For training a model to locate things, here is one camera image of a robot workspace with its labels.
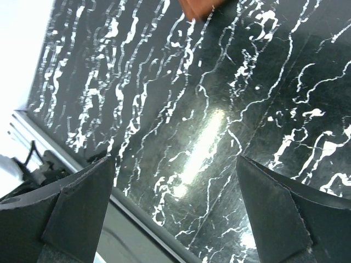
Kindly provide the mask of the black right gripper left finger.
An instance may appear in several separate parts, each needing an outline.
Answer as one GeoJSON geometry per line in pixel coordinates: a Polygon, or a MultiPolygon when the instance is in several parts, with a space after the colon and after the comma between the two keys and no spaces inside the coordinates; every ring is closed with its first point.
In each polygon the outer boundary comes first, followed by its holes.
{"type": "Polygon", "coordinates": [[[104,157],[1,201],[1,262],[93,262],[114,180],[104,157]]]}

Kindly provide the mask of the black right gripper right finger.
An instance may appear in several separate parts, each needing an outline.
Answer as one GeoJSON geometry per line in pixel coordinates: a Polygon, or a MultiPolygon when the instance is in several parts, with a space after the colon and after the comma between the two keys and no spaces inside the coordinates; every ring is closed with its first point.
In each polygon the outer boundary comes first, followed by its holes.
{"type": "Polygon", "coordinates": [[[350,262],[350,200],[248,157],[236,172],[261,262],[350,262]]]}

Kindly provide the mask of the brown towel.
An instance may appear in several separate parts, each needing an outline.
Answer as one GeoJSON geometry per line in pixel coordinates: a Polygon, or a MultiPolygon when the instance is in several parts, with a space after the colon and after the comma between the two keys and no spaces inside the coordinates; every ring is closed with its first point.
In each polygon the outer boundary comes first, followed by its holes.
{"type": "Polygon", "coordinates": [[[188,20],[200,20],[225,0],[179,0],[178,2],[188,20]]]}

